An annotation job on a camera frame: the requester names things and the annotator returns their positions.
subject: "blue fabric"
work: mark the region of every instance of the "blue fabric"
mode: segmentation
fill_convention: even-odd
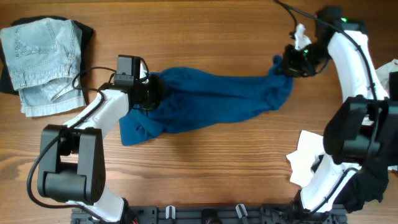
[[[162,133],[181,133],[216,123],[251,119],[274,111],[289,97],[293,80],[275,71],[266,77],[222,77],[192,68],[170,68],[157,73],[165,83],[167,97],[148,113],[131,110],[119,120],[122,144],[137,144]]]

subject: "denim jeans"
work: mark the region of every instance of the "denim jeans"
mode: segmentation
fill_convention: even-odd
[[[73,21],[46,18],[9,27],[0,31],[0,39],[26,116],[85,106],[82,92],[71,86],[81,62],[81,30]]]

